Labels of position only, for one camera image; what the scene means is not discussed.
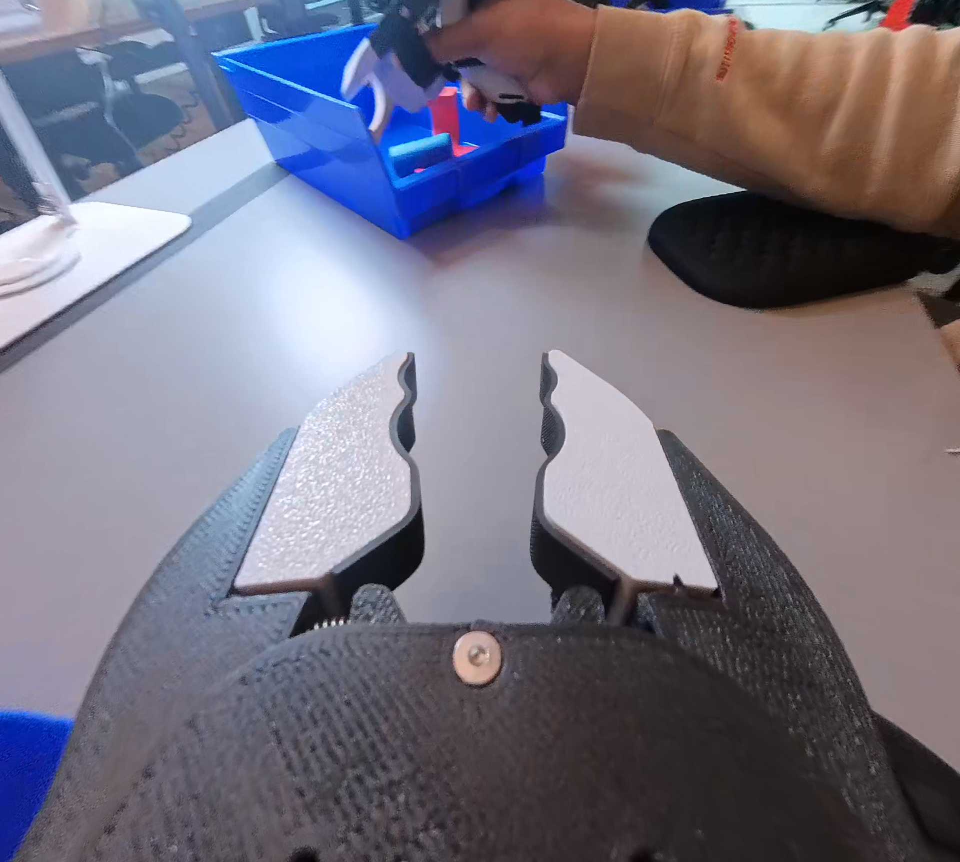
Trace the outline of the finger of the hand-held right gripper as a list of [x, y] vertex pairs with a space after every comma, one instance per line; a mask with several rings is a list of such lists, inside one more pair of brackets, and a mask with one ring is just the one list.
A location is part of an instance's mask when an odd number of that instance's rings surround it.
[[374, 113], [367, 129], [372, 138], [382, 138], [393, 115], [395, 103], [385, 88], [379, 74], [378, 56], [370, 39], [362, 40], [347, 61], [341, 82], [341, 94], [351, 101], [363, 89], [373, 94]]
[[446, 67], [433, 61], [393, 61], [393, 105], [418, 112], [433, 101], [447, 84]]

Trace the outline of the red wooden block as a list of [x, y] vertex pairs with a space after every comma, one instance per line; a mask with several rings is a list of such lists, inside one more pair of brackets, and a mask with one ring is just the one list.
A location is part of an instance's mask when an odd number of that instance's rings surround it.
[[464, 143], [461, 138], [460, 112], [461, 96], [459, 88], [445, 86], [427, 106], [430, 127], [433, 136], [448, 136], [449, 151], [453, 158], [461, 158], [476, 147]]

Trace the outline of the person's right forearm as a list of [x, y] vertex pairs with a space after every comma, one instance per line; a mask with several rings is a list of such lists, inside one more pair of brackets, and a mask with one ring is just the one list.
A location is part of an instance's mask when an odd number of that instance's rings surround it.
[[602, 7], [574, 131], [717, 181], [958, 238], [959, 36]]

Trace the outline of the white document stand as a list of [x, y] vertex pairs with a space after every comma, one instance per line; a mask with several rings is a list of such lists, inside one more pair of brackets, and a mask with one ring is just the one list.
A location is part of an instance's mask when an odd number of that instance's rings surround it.
[[188, 215], [97, 201], [69, 202], [5, 77], [2, 125], [39, 197], [40, 214], [1, 236], [1, 348], [184, 235]]

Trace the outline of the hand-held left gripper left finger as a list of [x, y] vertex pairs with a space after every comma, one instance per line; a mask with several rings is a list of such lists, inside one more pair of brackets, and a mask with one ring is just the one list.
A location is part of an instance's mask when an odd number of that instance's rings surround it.
[[382, 358], [298, 427], [236, 573], [242, 596], [309, 593], [344, 612], [366, 585], [394, 591], [421, 565], [416, 360]]

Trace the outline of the blue wooden cylinder block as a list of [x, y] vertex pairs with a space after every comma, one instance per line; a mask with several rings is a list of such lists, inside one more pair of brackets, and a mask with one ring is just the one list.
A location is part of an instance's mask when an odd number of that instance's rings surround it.
[[454, 159], [454, 142], [449, 133], [421, 136], [389, 147], [388, 156], [393, 172], [406, 178]]

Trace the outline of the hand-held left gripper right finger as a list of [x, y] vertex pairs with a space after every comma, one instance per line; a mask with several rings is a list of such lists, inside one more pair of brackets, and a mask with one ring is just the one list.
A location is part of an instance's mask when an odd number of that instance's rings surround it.
[[540, 368], [532, 565], [553, 604], [590, 591], [606, 620], [629, 619], [646, 595], [711, 606], [721, 581], [653, 422], [563, 351]]

